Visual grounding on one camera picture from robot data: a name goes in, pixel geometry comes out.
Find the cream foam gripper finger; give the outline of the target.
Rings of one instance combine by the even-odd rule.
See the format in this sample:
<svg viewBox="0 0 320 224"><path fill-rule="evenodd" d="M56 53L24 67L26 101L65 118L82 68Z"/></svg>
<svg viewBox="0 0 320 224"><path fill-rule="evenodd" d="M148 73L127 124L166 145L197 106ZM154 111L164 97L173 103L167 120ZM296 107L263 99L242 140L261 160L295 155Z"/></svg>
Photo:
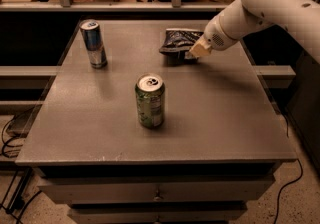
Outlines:
<svg viewBox="0 0 320 224"><path fill-rule="evenodd" d="M189 52L194 57L205 57L211 54L211 44L206 40L204 36L201 36L195 44L191 47Z"/></svg>

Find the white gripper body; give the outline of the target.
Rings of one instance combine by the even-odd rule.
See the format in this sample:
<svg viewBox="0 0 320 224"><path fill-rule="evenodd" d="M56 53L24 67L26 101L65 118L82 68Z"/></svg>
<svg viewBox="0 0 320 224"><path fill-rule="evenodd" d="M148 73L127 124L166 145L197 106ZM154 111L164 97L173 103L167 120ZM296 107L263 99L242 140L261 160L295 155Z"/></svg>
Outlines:
<svg viewBox="0 0 320 224"><path fill-rule="evenodd" d="M220 24L219 16L215 16L206 25L204 37L214 50L223 51L237 43L229 37Z"/></svg>

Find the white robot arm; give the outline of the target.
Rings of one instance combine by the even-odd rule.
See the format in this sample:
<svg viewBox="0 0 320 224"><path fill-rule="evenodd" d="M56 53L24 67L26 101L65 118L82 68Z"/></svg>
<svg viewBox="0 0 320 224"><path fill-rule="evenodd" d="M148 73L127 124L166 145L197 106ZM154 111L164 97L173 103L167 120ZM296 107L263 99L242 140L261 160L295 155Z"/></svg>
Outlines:
<svg viewBox="0 0 320 224"><path fill-rule="evenodd" d="M190 53L203 57L224 51L272 25L285 30L320 62L320 4L312 0L234 0L209 21Z"/></svg>

